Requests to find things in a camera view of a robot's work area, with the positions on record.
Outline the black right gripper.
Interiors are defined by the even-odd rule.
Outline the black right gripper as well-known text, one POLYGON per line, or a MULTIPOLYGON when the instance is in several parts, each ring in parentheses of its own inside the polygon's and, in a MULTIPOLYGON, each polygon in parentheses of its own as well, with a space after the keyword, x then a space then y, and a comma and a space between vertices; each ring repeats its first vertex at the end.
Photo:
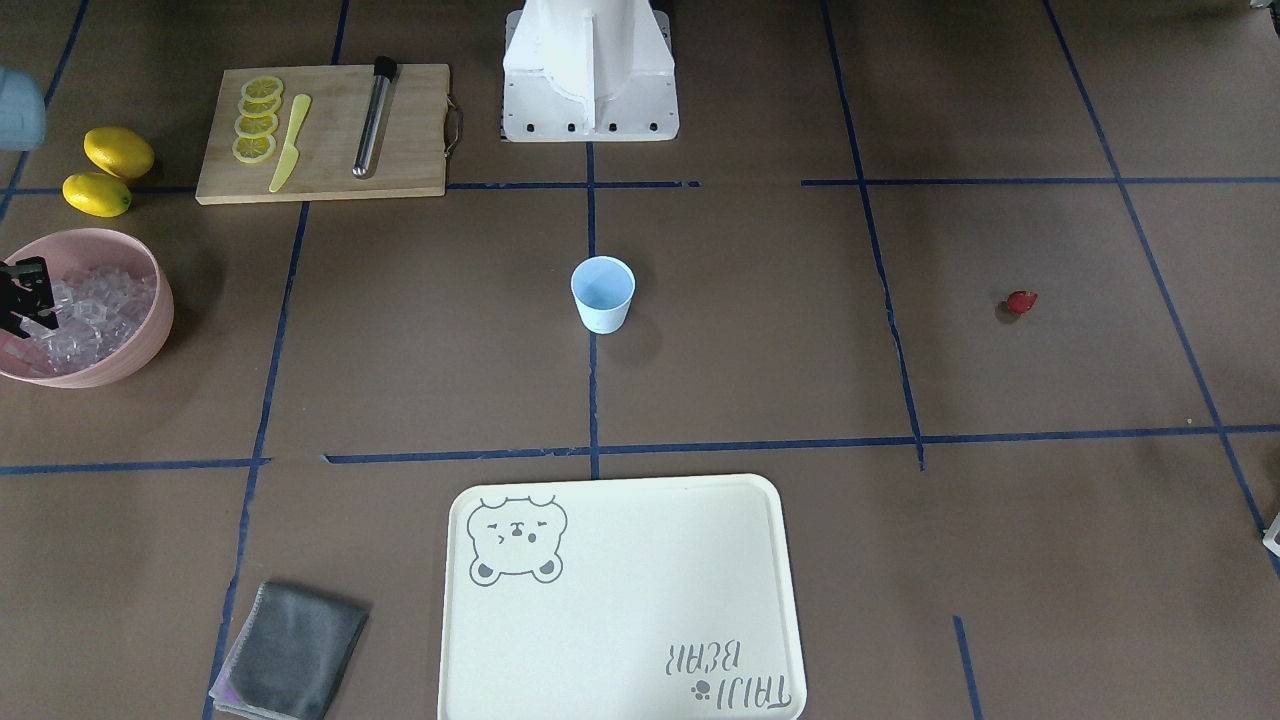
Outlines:
POLYGON ((1 263, 1 329, 28 340, 31 333, 23 328, 23 320, 56 329, 52 279, 41 256, 1 263))

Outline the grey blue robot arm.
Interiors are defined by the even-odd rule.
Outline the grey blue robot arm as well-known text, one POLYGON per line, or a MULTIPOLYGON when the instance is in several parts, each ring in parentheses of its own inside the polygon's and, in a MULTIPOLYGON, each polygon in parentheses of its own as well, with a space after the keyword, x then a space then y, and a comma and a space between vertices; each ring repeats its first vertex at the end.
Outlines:
MULTIPOLYGON (((46 135, 44 95, 31 74, 1 69, 1 149, 31 151, 46 135)), ((58 328, 54 311, 52 279, 41 256, 22 258, 1 264, 1 327, 6 333, 28 340, 29 327, 58 328)))

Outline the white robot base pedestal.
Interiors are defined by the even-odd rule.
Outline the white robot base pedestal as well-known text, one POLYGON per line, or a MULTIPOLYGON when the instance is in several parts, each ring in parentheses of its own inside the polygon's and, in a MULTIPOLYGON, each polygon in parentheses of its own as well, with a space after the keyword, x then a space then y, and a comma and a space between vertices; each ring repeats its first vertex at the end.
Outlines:
POLYGON ((649 1, 526 1, 506 17, 502 69, 504 141, 678 136, 669 15, 649 1))

